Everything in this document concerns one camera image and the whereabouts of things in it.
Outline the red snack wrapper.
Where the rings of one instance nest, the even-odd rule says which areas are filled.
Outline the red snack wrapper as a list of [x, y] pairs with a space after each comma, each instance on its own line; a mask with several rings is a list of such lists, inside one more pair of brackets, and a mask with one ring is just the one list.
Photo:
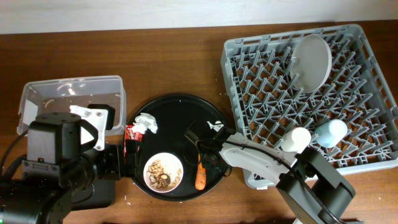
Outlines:
[[124, 133], [124, 155], [140, 151], [143, 134], [133, 130], [134, 125], [127, 125]]

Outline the white plastic fork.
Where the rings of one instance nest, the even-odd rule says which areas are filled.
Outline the white plastic fork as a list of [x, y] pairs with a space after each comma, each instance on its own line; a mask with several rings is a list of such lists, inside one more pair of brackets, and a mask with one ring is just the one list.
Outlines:
[[214, 124], [212, 124], [210, 121], [207, 121], [208, 126], [210, 129], [218, 132], [221, 128], [224, 127], [224, 124], [221, 121], [215, 121]]

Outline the white tissue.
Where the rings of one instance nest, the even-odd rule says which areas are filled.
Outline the white tissue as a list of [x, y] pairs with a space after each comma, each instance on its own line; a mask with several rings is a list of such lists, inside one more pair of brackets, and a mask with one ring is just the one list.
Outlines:
[[133, 122], [132, 130], [134, 133], [145, 134], [147, 130], [156, 134], [158, 130], [158, 125], [154, 116], [148, 113], [141, 113], [136, 116]]

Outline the orange carrot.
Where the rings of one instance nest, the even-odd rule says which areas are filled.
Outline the orange carrot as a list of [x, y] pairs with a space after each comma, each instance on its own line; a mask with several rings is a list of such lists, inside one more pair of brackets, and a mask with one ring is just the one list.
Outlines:
[[203, 168], [201, 163], [201, 155], [198, 155], [197, 175], [195, 179], [195, 188], [203, 190], [206, 186], [206, 169]]

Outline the white bowl with food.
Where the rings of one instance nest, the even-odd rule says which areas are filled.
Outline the white bowl with food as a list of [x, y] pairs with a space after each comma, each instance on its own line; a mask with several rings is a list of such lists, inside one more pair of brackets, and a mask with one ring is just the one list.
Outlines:
[[145, 163], [142, 173], [150, 190], [164, 194], [175, 190], [182, 183], [184, 170], [177, 156], [161, 152]]

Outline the white cup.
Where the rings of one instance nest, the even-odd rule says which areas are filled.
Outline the white cup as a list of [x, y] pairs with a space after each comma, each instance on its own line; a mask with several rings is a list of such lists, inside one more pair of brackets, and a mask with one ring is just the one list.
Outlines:
[[302, 153], [311, 141], [311, 134], [305, 128], [294, 128], [282, 136], [281, 148], [286, 152]]

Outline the light blue cup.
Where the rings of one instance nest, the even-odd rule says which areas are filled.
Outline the light blue cup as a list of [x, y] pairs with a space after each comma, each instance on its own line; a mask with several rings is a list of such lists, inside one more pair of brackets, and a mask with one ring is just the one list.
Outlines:
[[345, 122], [333, 119], [315, 130], [318, 135], [316, 142], [325, 148], [336, 146], [347, 134], [348, 127]]

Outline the grey plate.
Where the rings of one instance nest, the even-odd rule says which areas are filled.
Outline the grey plate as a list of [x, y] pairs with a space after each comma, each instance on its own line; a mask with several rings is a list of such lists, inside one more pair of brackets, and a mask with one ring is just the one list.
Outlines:
[[292, 54], [294, 64], [290, 69], [290, 77], [295, 80], [295, 89], [303, 89], [304, 93], [318, 90], [331, 72], [331, 49], [319, 35], [311, 34], [304, 37], [294, 48]]

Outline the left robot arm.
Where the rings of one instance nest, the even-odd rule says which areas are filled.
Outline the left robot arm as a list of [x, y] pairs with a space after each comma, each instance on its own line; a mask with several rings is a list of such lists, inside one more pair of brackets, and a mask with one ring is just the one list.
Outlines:
[[1, 223], [62, 223], [96, 180], [133, 177], [123, 148], [104, 143], [114, 117], [104, 104], [36, 116], [11, 144], [26, 137], [26, 154], [1, 172]]

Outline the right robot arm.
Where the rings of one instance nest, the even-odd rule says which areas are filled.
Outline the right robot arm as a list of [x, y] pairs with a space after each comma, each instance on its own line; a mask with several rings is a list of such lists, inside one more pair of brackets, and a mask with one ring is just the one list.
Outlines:
[[354, 199], [354, 187], [312, 148], [285, 152], [249, 140], [222, 127], [210, 138], [193, 126], [185, 131], [204, 167], [240, 167], [275, 184], [301, 223], [341, 223]]

